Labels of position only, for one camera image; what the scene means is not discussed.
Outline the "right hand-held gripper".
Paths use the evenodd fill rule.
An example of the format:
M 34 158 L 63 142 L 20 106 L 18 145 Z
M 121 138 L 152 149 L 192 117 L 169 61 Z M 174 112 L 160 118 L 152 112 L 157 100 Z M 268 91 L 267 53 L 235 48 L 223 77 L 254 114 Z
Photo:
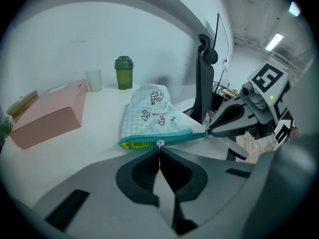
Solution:
M 255 140 L 270 136 L 287 113 L 283 97 L 291 88 L 289 75 L 264 62 L 242 85 L 240 97 L 226 101 L 214 115 L 209 133 L 214 137 L 243 135 Z M 249 110 L 255 118 L 248 118 Z

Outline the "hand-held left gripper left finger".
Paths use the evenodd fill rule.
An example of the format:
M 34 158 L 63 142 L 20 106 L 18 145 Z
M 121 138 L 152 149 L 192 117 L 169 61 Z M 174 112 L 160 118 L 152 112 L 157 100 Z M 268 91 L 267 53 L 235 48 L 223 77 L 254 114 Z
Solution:
M 66 236 L 171 236 L 153 193 L 158 151 L 129 153 L 81 169 L 34 211 Z

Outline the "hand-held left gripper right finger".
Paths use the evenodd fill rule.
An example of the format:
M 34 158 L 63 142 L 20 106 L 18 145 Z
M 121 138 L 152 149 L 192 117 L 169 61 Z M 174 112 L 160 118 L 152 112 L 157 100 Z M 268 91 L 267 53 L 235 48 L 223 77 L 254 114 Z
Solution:
M 242 190 L 254 166 L 164 148 L 159 153 L 160 236 L 242 236 Z

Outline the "light blue printed pouch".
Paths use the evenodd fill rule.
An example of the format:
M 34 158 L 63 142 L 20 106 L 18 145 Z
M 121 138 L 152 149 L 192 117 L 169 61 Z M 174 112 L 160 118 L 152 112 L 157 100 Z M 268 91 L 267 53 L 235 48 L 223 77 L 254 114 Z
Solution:
M 183 116 L 171 103 L 166 86 L 144 85 L 133 93 L 127 106 L 119 146 L 143 150 L 205 137 L 205 129 L 194 132 Z

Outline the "yellow top desk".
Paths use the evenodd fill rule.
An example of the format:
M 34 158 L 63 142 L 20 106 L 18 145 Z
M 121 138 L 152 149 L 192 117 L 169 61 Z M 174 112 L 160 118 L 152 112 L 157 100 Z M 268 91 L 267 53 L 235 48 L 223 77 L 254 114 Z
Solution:
M 233 98 L 237 98 L 239 96 L 237 93 L 234 93 L 228 89 L 222 89 L 221 93 L 222 93 L 223 97 L 225 99 L 228 99 L 228 100 L 233 99 Z

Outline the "black mesh office chair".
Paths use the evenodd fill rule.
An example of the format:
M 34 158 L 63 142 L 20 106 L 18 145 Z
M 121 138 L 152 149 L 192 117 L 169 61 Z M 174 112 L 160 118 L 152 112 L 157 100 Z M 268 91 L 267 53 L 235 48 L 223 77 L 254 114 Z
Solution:
M 196 97 L 192 107 L 190 117 L 202 124 L 206 113 L 210 110 L 213 97 L 214 69 L 212 67 L 218 60 L 217 52 L 211 48 L 210 38 L 205 34 L 198 35 L 200 45 L 196 57 Z M 230 122 L 231 119 L 239 119 L 244 114 L 244 107 L 235 106 L 219 120 L 220 122 Z M 248 152 L 236 142 L 229 142 L 228 152 L 242 160 L 246 160 Z

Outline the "whiteboard on black stand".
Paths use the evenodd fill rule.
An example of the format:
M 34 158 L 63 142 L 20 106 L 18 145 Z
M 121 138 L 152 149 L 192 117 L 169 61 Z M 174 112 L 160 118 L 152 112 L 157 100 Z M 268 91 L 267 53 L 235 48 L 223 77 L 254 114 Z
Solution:
M 213 65 L 214 83 L 217 85 L 218 83 L 221 83 L 223 74 L 227 71 L 230 50 L 230 43 L 228 41 L 225 26 L 219 13 L 217 14 L 217 25 L 213 48 L 218 55 L 218 60 L 216 64 Z

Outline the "long ceiling light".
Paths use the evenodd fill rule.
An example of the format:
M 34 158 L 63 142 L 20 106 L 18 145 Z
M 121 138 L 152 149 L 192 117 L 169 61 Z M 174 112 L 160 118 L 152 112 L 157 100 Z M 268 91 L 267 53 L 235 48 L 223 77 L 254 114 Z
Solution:
M 270 43 L 267 45 L 267 47 L 265 49 L 267 51 L 272 51 L 280 43 L 280 41 L 283 38 L 284 37 L 281 34 L 276 33 L 275 36 L 273 37 L 273 39 L 270 41 Z

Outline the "pink flat box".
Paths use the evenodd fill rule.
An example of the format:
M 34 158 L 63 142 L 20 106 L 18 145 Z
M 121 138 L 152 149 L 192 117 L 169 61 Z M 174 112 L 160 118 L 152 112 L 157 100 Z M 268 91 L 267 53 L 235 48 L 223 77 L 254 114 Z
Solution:
M 86 93 L 86 81 L 83 79 L 42 95 L 15 123 L 11 139 L 21 149 L 27 149 L 80 128 Z

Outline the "green drinking bottle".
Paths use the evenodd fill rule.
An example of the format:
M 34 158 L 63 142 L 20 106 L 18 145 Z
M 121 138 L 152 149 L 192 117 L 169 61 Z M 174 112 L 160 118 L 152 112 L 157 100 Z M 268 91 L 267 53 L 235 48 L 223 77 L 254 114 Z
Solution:
M 120 90 L 131 89 L 133 87 L 134 63 L 129 56 L 119 56 L 115 61 L 118 88 Z

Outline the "small green potted plant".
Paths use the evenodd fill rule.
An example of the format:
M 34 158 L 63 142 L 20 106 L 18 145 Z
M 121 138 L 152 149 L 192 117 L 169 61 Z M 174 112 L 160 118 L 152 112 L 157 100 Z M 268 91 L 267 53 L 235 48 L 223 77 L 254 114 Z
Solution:
M 4 122 L 0 125 L 0 135 L 4 138 L 8 137 L 13 129 L 11 117 L 6 117 Z

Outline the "translucent white cup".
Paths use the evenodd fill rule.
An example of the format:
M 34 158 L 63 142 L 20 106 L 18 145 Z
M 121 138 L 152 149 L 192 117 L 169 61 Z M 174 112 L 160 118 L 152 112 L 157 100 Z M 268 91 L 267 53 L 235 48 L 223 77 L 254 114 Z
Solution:
M 86 81 L 91 92 L 99 91 L 102 89 L 102 71 L 92 70 L 85 72 Z

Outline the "round tan tape dispenser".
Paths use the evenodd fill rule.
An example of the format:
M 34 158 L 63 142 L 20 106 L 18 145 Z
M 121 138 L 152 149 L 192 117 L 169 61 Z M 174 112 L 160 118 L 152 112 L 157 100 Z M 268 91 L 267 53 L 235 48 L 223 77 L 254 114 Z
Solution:
M 36 90 L 27 94 L 24 97 L 12 104 L 6 111 L 8 116 L 11 116 L 14 123 L 20 119 L 24 112 L 38 99 L 38 92 Z

